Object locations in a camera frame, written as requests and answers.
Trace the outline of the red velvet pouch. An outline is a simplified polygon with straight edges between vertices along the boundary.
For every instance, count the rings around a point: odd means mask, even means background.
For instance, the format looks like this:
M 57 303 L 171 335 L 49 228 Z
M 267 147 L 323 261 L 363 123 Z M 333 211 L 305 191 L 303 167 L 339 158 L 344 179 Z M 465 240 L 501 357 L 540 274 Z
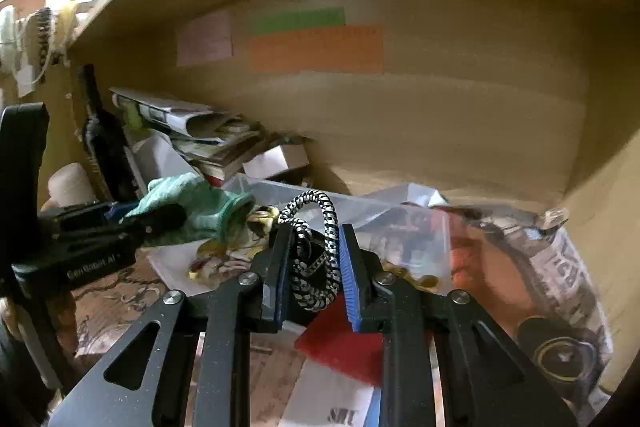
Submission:
M 355 333 L 342 294 L 318 313 L 294 343 L 305 357 L 374 387 L 382 385 L 383 335 Z

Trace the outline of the green knitted sock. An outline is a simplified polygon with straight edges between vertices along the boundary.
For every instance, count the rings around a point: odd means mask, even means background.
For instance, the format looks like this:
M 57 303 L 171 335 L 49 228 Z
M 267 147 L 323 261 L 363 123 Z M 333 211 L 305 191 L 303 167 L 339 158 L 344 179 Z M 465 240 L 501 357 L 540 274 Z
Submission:
M 122 221 L 160 212 L 146 246 L 168 246 L 216 239 L 232 243 L 255 206 L 253 195 L 213 186 L 193 172 L 152 180 L 146 194 Z

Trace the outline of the beige roll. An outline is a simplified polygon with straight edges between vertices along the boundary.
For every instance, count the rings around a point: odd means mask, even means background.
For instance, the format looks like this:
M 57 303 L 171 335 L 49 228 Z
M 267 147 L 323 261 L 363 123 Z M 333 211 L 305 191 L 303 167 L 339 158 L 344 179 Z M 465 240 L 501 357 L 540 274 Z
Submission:
M 41 210 L 65 208 L 96 201 L 96 193 L 88 174 L 79 162 L 72 162 L 50 176 L 47 183 L 49 198 Z

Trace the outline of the vintage print brown paper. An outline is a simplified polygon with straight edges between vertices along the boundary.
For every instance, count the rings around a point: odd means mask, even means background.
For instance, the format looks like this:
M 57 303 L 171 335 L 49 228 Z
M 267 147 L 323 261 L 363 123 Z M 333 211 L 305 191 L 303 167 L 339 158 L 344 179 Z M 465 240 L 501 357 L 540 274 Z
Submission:
M 129 326 L 166 291 L 145 251 L 131 267 L 73 291 L 78 347 L 75 369 L 85 374 Z M 250 338 L 250 423 L 279 426 L 305 357 L 294 349 L 303 327 L 285 323 L 276 335 Z

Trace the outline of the floral patterned cloth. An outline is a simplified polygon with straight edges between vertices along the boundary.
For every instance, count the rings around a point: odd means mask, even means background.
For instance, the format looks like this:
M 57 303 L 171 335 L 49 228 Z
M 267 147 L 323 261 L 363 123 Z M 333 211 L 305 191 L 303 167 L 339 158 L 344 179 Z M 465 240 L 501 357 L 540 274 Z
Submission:
M 190 264 L 190 279 L 214 288 L 250 269 L 253 258 L 268 247 L 279 213 L 277 207 L 255 207 L 242 225 L 233 230 L 228 243 L 207 239 L 198 246 Z

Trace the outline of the black gold-trimmed pouch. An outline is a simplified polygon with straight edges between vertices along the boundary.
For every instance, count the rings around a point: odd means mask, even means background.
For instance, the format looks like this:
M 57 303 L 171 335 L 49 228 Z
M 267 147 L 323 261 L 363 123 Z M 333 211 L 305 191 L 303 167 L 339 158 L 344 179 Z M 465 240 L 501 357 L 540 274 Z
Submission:
M 321 234 L 301 227 L 294 229 L 294 237 L 292 285 L 296 294 L 306 299 L 315 289 L 326 289 L 326 246 Z

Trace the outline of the rolled newspaper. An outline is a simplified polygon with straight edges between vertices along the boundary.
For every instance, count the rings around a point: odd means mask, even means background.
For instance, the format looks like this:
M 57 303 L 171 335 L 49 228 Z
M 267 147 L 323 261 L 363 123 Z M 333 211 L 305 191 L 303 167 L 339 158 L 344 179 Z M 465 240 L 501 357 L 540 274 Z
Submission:
M 116 107 L 123 108 L 125 103 L 132 103 L 147 121 L 193 139 L 211 138 L 220 127 L 235 117 L 233 113 L 213 109 L 206 104 L 125 88 L 111 88 L 110 91 Z

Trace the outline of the stack of books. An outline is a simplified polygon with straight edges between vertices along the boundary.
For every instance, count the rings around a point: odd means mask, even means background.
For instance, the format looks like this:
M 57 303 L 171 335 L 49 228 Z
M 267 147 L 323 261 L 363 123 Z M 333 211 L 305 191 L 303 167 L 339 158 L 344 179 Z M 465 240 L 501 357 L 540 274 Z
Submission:
M 171 145 L 196 171 L 215 186 L 221 186 L 241 172 L 247 161 L 267 148 L 272 138 L 261 124 L 233 119 L 210 138 L 188 138 L 177 133 Z

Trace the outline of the small white card box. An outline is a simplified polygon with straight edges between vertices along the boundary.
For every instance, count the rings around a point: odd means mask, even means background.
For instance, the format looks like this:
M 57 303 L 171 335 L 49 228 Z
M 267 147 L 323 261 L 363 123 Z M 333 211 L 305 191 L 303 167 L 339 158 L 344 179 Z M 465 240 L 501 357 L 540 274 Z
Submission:
M 243 170 L 255 179 L 271 179 L 280 174 L 309 166 L 303 144 L 282 144 L 265 150 L 250 161 L 244 162 Z

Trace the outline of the pink paper note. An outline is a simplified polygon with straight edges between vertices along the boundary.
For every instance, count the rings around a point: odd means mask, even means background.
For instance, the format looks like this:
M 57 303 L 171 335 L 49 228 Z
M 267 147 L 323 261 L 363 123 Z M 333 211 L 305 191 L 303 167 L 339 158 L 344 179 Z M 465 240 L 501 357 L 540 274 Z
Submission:
M 233 56 L 231 18 L 227 11 L 211 12 L 180 26 L 176 33 L 177 65 L 201 65 Z

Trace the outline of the green paper note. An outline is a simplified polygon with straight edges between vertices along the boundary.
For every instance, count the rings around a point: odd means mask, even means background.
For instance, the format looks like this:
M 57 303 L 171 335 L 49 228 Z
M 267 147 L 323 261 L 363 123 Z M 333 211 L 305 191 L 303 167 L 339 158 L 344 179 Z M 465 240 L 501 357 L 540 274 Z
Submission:
M 253 34 L 255 36 L 263 36 L 276 34 L 277 32 L 344 26 L 345 24 L 346 15 L 343 8 L 280 12 L 254 20 Z

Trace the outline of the orange paper note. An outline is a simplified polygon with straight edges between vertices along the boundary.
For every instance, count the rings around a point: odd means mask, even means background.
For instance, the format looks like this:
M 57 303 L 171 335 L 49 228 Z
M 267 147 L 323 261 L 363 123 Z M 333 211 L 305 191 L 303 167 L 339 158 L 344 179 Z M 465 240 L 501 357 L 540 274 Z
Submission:
M 257 74 L 382 74 L 383 29 L 345 25 L 253 37 L 248 43 L 248 62 Z

